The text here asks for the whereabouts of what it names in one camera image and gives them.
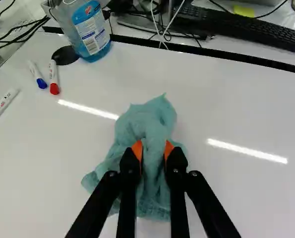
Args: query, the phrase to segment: teal cloth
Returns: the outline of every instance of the teal cloth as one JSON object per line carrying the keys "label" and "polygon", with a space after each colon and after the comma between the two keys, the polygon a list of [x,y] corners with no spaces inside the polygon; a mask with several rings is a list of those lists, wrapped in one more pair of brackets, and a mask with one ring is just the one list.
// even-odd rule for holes
{"label": "teal cloth", "polygon": [[[142,105],[130,105],[115,124],[115,139],[105,160],[87,174],[81,184],[92,193],[103,175],[119,170],[120,159],[127,147],[142,140],[143,174],[137,188],[137,216],[158,221],[170,219],[170,193],[165,181],[163,153],[166,140],[174,146],[171,134],[176,124],[176,112],[165,94]],[[114,202],[110,214],[119,212],[120,199]]]}

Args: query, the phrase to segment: black keyboard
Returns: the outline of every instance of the black keyboard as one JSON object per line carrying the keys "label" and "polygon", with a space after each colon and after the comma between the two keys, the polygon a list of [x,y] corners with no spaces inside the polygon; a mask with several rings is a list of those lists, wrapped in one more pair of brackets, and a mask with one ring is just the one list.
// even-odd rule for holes
{"label": "black keyboard", "polygon": [[174,23],[295,52],[295,30],[250,17],[189,4],[180,9]]}

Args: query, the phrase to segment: dry erase marker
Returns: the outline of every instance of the dry erase marker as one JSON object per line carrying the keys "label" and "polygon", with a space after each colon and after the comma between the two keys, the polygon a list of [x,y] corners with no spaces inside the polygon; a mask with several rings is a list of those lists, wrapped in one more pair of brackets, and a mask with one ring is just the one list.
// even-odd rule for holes
{"label": "dry erase marker", "polygon": [[38,87],[41,89],[47,88],[47,83],[44,81],[43,76],[40,73],[37,65],[30,60],[27,62],[27,64],[29,67],[29,71],[32,73],[34,80],[36,80],[38,84]]}
{"label": "dry erase marker", "polygon": [[4,112],[4,110],[8,107],[11,101],[18,94],[18,90],[10,89],[5,96],[0,100],[0,115]]}
{"label": "dry erase marker", "polygon": [[60,93],[58,86],[57,64],[53,59],[49,62],[49,79],[50,79],[50,93],[57,95]]}

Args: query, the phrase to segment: white cable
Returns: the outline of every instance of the white cable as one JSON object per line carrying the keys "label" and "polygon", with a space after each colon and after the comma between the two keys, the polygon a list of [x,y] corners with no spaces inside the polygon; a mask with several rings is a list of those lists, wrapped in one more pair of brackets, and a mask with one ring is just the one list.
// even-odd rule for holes
{"label": "white cable", "polygon": [[167,32],[167,29],[170,27],[170,25],[172,24],[172,22],[174,21],[174,18],[176,17],[176,15],[178,14],[179,10],[182,8],[183,4],[184,4],[185,0],[182,1],[182,3],[180,4],[180,6],[178,7],[176,13],[174,14],[174,16],[172,17],[171,21],[168,23],[165,31],[163,32],[163,35],[162,35],[162,41],[164,39],[164,36],[165,36],[165,33]]}
{"label": "white cable", "polygon": [[160,48],[161,47],[161,44],[163,44],[165,46],[165,48],[168,49],[167,45],[163,41],[164,37],[161,37],[161,35],[159,34],[158,27],[156,25],[156,21],[155,21],[155,18],[154,18],[152,4],[153,4],[153,0],[151,0],[151,15],[152,15],[153,23],[154,23],[154,26],[155,26],[155,29],[156,29],[156,33],[157,33],[157,35],[158,35],[158,37],[160,39],[160,43],[159,43],[159,46],[158,47]]}
{"label": "white cable", "polygon": [[77,1],[77,0],[71,1],[70,3],[66,3],[65,0],[63,0],[63,3],[66,5],[70,5],[70,4],[73,4],[75,1]]}

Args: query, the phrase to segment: desk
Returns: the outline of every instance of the desk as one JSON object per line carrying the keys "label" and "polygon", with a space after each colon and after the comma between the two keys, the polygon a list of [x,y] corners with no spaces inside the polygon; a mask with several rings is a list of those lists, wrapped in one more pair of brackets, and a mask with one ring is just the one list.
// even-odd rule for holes
{"label": "desk", "polygon": [[[96,63],[60,66],[62,93],[52,96],[37,88],[25,61],[47,75],[52,53],[66,44],[38,32],[0,68],[0,97],[21,89],[0,117],[0,238],[64,237],[89,197],[80,181],[106,155],[115,121],[62,102],[120,115],[164,92],[178,114],[173,139],[185,144],[190,168],[204,174],[242,237],[295,237],[295,73],[113,43]],[[189,199],[187,210],[191,237],[204,238]],[[116,224],[108,218],[101,237],[115,237]],[[169,233],[168,223],[138,219],[139,238]]]}
{"label": "desk", "polygon": [[[232,1],[220,1],[224,4],[224,6],[229,7],[228,9],[232,10],[231,4],[234,4]],[[194,5],[197,6],[203,6],[207,8],[215,8],[211,3],[208,3],[208,0],[195,0],[193,1]],[[238,3],[243,6],[248,6],[248,4],[245,3]],[[260,15],[265,12],[271,11],[272,7],[260,7],[256,9],[256,14]],[[141,30],[129,28],[126,26],[122,26],[117,24],[116,17],[111,17],[111,24],[113,27],[114,34],[124,35],[124,36],[132,36],[132,37],[138,37],[143,39],[148,39],[150,36],[153,35],[153,33],[144,32]],[[271,15],[262,18],[262,20],[270,21],[275,24],[279,24],[285,27],[289,27],[292,29],[295,29],[295,11],[292,10],[290,3],[283,5],[281,8],[279,8],[277,11],[272,13]],[[45,24],[45,26],[52,26],[52,27],[58,27],[56,21],[50,20]],[[184,45],[190,45],[198,47],[198,44],[193,39],[185,39],[181,37],[173,37],[171,40],[172,43],[176,44],[184,44]],[[215,49],[215,50],[222,50],[227,52],[233,52],[238,54],[244,54],[248,56],[255,56],[259,58],[269,59],[269,60],[276,60],[279,62],[289,63],[295,65],[295,53],[285,51],[282,49],[239,40],[231,37],[226,36],[216,36],[214,39],[201,42],[201,45],[203,48],[206,49]]]}

